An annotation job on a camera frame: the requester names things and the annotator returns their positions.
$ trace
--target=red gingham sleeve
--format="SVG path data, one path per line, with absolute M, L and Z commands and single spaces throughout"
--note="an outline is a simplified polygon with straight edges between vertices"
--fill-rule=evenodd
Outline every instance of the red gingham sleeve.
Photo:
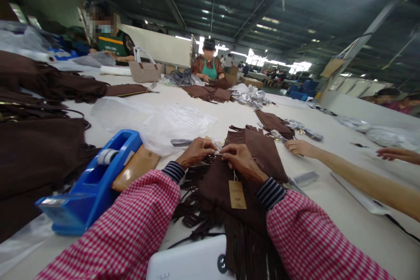
M 393 279 L 320 206 L 292 190 L 267 213 L 267 229 L 292 279 Z
M 171 177 L 149 171 L 35 279 L 145 279 L 180 195 Z

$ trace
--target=metal ceiling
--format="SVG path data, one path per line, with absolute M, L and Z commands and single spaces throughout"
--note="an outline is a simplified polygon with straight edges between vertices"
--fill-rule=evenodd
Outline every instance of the metal ceiling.
M 389 0 L 108 0 L 137 22 L 147 19 L 172 33 L 208 36 L 314 64 L 321 72 L 333 55 L 361 36 Z M 411 39 L 420 0 L 404 0 L 373 34 L 347 71 L 420 88 L 420 37 L 386 70 L 381 68 Z

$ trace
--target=white work table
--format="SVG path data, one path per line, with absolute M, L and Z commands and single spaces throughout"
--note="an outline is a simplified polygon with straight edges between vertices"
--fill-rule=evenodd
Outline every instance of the white work table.
M 94 75 L 98 80 L 110 84 L 133 83 L 130 77 Z M 211 126 L 208 136 L 223 141 L 229 130 L 229 126 L 245 127 L 245 125 L 258 126 L 259 119 L 254 109 L 240 105 L 237 102 L 225 104 L 211 104 L 190 97 L 178 87 L 167 87 L 158 84 L 154 89 L 160 94 L 147 93 L 130 96 L 128 100 L 145 102 L 152 105 L 163 105 L 169 102 L 178 102 L 181 105 L 189 105 L 200 109 L 202 112 L 217 118 Z M 85 114 L 85 118 L 92 124 L 86 131 L 85 138 L 88 144 L 97 147 L 104 146 L 113 134 L 104 130 L 101 125 L 90 115 L 93 105 L 73 101 L 64 102 L 70 109 L 78 110 Z M 306 127 L 324 135 L 325 140 L 317 143 L 306 136 L 297 135 L 298 139 L 306 140 L 325 150 L 340 155 L 347 160 L 387 176 L 383 170 L 375 166 L 369 158 L 365 157 L 361 149 L 350 144 L 360 143 L 377 149 L 379 146 L 369 141 L 363 134 L 350 130 L 318 110 L 303 109 L 285 105 L 270 105 L 263 109 L 265 112 L 274 113 L 283 119 L 295 119 Z M 301 173 L 315 171 L 320 178 L 317 182 L 303 188 L 305 193 L 319 204 L 331 217 L 344 235 L 363 252 L 384 267 L 391 275 L 399 280 L 420 279 L 420 245 L 407 237 L 398 227 L 392 224 L 384 216 L 373 215 L 367 212 L 329 173 L 330 170 L 321 162 L 292 155 L 283 144 L 276 142 L 284 169 L 289 177 L 295 177 Z M 169 161 L 176 159 L 178 154 L 163 157 L 158 169 L 162 169 Z M 406 215 L 393 210 L 392 216 L 410 233 L 420 237 L 420 224 Z M 166 249 L 177 241 L 189 236 L 191 230 L 183 227 L 179 220 L 171 224 L 163 240 L 161 250 Z M 40 245 L 34 252 L 29 254 L 23 261 L 9 270 L 2 280 L 29 280 L 48 265 L 67 246 L 75 242 L 77 238 L 52 236 Z
M 251 71 L 248 72 L 248 77 L 252 77 L 252 78 L 258 79 L 258 80 L 267 80 L 267 79 L 270 78 L 263 73 L 256 73 L 256 72 L 251 72 Z

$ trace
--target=price tag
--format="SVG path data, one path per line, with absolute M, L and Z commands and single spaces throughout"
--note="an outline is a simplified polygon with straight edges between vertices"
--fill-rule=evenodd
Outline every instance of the price tag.
M 229 193 L 231 195 L 231 205 L 233 209 L 246 210 L 244 190 L 241 182 L 229 181 Z

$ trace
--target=striped cuff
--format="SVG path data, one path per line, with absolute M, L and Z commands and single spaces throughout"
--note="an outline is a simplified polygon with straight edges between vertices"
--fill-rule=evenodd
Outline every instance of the striped cuff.
M 185 175 L 184 169 L 175 161 L 170 161 L 162 172 L 168 175 L 174 182 L 179 184 L 179 181 Z
M 266 211 L 271 210 L 286 195 L 282 186 L 270 177 L 255 194 Z

